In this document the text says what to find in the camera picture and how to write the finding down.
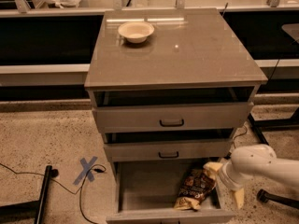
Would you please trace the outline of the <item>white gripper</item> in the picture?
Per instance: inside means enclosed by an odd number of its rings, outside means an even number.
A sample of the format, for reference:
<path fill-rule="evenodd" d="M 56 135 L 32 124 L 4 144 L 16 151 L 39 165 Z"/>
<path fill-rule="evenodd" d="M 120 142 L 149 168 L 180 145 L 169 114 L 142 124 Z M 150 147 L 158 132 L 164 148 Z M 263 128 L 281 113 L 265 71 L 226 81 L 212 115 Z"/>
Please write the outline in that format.
<path fill-rule="evenodd" d="M 241 209 L 245 201 L 245 191 L 242 189 L 244 176 L 235 170 L 232 162 L 227 161 L 222 165 L 220 162 L 209 161 L 204 165 L 204 169 L 215 174 L 219 172 L 222 183 L 231 190 L 236 208 Z"/>

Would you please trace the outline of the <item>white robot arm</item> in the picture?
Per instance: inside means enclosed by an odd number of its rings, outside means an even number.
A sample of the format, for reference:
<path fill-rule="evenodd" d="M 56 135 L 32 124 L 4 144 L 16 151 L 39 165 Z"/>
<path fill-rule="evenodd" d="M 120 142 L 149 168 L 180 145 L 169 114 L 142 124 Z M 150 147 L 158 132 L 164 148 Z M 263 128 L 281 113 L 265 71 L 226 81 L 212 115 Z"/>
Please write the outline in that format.
<path fill-rule="evenodd" d="M 299 161 L 278 158 L 268 145 L 238 147 L 226 163 L 210 161 L 204 165 L 204 169 L 221 179 L 232 192 L 238 209 L 244 205 L 244 185 L 254 176 L 263 176 L 292 189 L 299 189 Z"/>

